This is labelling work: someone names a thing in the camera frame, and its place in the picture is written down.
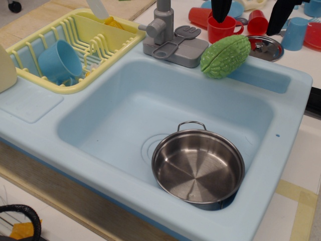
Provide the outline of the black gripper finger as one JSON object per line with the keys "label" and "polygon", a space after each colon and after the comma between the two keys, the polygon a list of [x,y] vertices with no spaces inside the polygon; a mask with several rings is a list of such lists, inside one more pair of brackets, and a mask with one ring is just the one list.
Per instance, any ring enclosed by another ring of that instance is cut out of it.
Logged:
{"label": "black gripper finger", "polygon": [[270,16],[266,35],[273,36],[278,34],[295,6],[301,5],[300,0],[278,0],[276,1]]}
{"label": "black gripper finger", "polygon": [[211,0],[212,16],[218,23],[225,20],[231,4],[232,0]]}

